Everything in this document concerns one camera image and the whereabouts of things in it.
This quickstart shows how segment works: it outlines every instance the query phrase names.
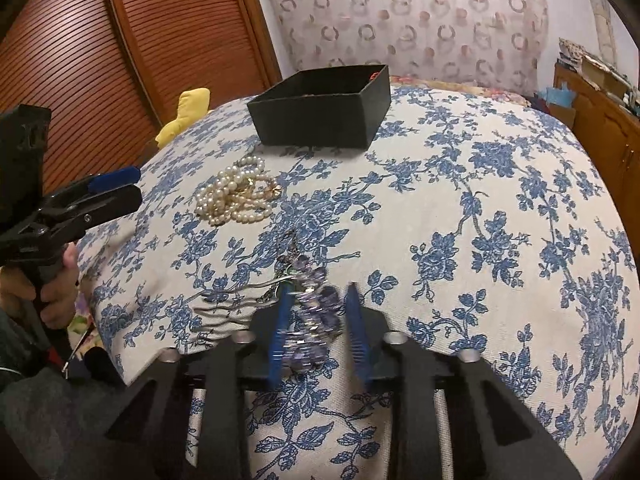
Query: metal screw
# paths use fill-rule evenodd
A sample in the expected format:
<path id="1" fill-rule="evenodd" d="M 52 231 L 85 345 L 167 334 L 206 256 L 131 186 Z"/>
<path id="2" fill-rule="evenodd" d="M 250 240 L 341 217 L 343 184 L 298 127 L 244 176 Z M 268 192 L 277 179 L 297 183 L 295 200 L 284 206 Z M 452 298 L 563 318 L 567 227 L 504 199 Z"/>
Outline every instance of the metal screw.
<path id="1" fill-rule="evenodd" d="M 462 349 L 457 356 L 463 363 L 476 363 L 480 360 L 480 352 L 474 348 Z"/>
<path id="2" fill-rule="evenodd" d="M 382 339 L 389 345 L 401 345 L 406 343 L 409 338 L 403 332 L 386 332 Z"/>
<path id="3" fill-rule="evenodd" d="M 255 334 L 250 330 L 236 330 L 232 333 L 231 339 L 239 345 L 246 345 L 255 341 Z"/>
<path id="4" fill-rule="evenodd" d="M 177 363 L 180 360 L 180 352 L 175 348 L 163 348 L 158 353 L 158 359 L 163 363 Z"/>

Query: yellow pillow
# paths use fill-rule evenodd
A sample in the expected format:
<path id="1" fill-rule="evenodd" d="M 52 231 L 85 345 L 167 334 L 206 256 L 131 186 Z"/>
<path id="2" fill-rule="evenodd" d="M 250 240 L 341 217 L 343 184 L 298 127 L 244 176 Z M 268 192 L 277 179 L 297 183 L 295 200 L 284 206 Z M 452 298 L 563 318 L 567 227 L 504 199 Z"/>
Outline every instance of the yellow pillow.
<path id="1" fill-rule="evenodd" d="M 210 92 L 207 88 L 196 88 L 180 94 L 177 117 L 170 123 L 165 124 L 156 137 L 159 149 L 164 148 L 178 134 L 207 115 L 209 95 Z"/>

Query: blue floral pattern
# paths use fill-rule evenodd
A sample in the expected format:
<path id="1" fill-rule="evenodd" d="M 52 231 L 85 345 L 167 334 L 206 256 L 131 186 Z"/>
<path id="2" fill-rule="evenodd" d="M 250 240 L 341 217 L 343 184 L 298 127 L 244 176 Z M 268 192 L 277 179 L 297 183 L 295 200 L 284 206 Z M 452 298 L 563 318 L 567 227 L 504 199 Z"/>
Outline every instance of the blue floral pattern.
<path id="1" fill-rule="evenodd" d="M 143 168 L 140 210 L 81 241 L 90 304 L 124 378 L 162 347 L 195 352 L 238 328 L 261 292 L 216 291 L 269 279 L 294 229 L 331 282 L 358 282 L 396 330 L 439 352 L 481 351 L 594 478 L 638 405 L 639 287 L 620 218 L 571 131 L 511 104 L 394 87 L 366 153 L 267 148 L 246 102 L 171 142 Z M 200 222 L 194 190 L 251 150 L 284 189 L 274 215 Z M 197 314 L 203 293 L 234 308 Z M 205 338 L 207 323 L 217 326 Z M 389 395 L 354 385 L 342 336 L 322 368 L 248 395 L 254 479 L 383 478 L 389 407 Z"/>

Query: finger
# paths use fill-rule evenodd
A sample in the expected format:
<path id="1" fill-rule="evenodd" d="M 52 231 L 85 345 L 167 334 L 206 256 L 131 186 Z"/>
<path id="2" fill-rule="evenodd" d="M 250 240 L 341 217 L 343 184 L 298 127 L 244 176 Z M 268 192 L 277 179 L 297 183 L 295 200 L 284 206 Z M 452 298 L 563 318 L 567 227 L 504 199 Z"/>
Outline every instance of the finger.
<path id="1" fill-rule="evenodd" d="M 71 290 L 76 291 L 78 275 L 79 271 L 77 267 L 73 269 L 63 269 L 52 282 L 43 285 L 40 291 L 40 299 L 42 302 L 49 303 L 51 301 L 57 301 L 64 298 Z"/>
<path id="2" fill-rule="evenodd" d="M 22 300 L 36 299 L 36 290 L 28 278 L 17 267 L 0 267 L 0 290 Z"/>
<path id="3" fill-rule="evenodd" d="M 78 246 L 71 242 L 66 246 L 65 253 L 62 255 L 62 261 L 67 269 L 78 268 Z"/>
<path id="4" fill-rule="evenodd" d="M 51 329 L 66 328 L 76 314 L 76 295 L 68 294 L 61 300 L 49 303 L 40 313 L 42 322 Z"/>

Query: pearl necklace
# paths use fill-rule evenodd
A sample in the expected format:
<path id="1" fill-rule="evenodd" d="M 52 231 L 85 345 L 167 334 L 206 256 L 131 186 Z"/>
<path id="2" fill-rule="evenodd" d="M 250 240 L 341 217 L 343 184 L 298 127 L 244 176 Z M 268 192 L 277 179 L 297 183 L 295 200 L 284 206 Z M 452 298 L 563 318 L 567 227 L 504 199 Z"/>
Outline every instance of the pearl necklace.
<path id="1" fill-rule="evenodd" d="M 264 182 L 257 189 L 256 182 Z M 264 174 L 264 159 L 247 155 L 218 173 L 217 179 L 195 195 L 196 214 L 219 226 L 231 220 L 252 224 L 268 218 L 273 209 L 267 203 L 280 197 L 282 188 Z"/>

